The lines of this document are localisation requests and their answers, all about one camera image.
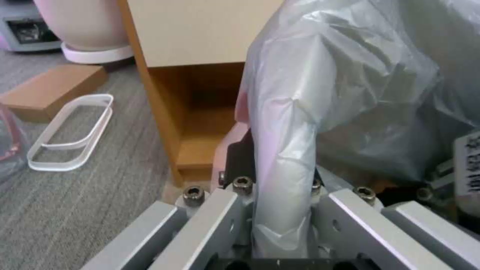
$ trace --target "screw hole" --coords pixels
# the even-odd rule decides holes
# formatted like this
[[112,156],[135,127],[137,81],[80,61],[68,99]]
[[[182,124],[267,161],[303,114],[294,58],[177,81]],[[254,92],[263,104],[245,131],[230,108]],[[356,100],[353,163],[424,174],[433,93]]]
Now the screw hole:
[[373,193],[369,188],[366,187],[359,187],[358,188],[358,193],[365,195],[365,196],[372,196]]
[[187,193],[190,194],[190,195],[198,195],[198,194],[200,194],[200,190],[196,187],[192,187],[191,189],[189,189],[187,191]]
[[237,182],[238,182],[239,184],[246,184],[246,183],[248,183],[248,180],[247,180],[247,178],[242,177],[242,178],[239,178],[239,179],[237,180]]
[[338,223],[337,220],[333,220],[332,221],[332,226],[333,226],[333,229],[337,232],[341,232],[342,230],[340,229],[340,223]]

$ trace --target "beige cabinet door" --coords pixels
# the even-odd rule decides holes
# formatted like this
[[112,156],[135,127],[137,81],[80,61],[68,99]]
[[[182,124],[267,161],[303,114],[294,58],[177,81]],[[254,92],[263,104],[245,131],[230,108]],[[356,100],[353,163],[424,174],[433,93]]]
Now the beige cabinet door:
[[283,0],[128,0],[148,67],[245,61]]

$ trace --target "wooden cabinet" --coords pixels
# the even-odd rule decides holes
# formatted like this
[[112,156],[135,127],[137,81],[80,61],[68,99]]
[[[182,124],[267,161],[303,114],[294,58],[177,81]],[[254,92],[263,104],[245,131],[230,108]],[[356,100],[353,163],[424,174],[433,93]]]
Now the wooden cabinet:
[[248,46],[282,0],[118,0],[175,183],[209,180]]

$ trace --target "white plant pot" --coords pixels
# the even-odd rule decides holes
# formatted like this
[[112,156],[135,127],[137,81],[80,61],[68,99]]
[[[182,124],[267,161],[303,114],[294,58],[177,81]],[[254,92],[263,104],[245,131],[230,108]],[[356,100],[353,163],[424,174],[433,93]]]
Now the white plant pot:
[[133,55],[116,0],[34,0],[65,57],[77,63],[119,61]]

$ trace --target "gray device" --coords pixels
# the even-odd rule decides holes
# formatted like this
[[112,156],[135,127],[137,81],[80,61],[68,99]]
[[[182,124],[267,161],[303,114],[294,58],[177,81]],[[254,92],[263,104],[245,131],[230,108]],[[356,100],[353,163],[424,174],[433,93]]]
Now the gray device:
[[60,44],[32,0],[0,0],[0,49],[40,51]]

